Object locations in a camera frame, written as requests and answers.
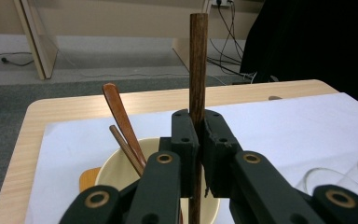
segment bowl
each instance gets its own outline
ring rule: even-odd
[[[139,140],[139,145],[147,159],[151,154],[158,151],[159,138],[141,139]],[[139,179],[138,174],[123,150],[119,148],[101,167],[95,185],[107,185],[122,190],[137,179]],[[205,178],[202,172],[201,189],[205,188]],[[201,197],[200,223],[213,223],[219,210],[219,204],[220,200],[215,199],[211,194],[206,198]],[[181,199],[181,208],[183,223],[188,223],[188,199]]]

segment white tabletop sheet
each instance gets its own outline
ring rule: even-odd
[[[221,113],[244,150],[265,155],[295,186],[309,169],[347,173],[358,161],[358,102],[345,93],[208,107]],[[174,111],[130,116],[138,138],[171,136]],[[78,195],[80,175],[118,148],[113,117],[51,123],[35,171],[26,223],[58,223]],[[232,223],[222,200],[215,223]]]

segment wooden desk panel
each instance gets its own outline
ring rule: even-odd
[[[294,98],[337,91],[319,80],[211,87],[206,106]],[[188,108],[188,89],[121,94],[128,114]],[[25,114],[18,141],[0,193],[0,223],[23,223],[34,182],[34,171],[47,124],[111,117],[102,95],[46,99],[32,103]]]

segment table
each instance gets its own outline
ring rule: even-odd
[[[231,105],[337,93],[320,80],[210,87],[206,106]],[[128,114],[188,108],[188,89],[121,94]],[[34,182],[34,171],[47,124],[51,122],[109,118],[103,95],[44,99],[32,103],[25,114],[0,192],[0,223],[23,223]]]

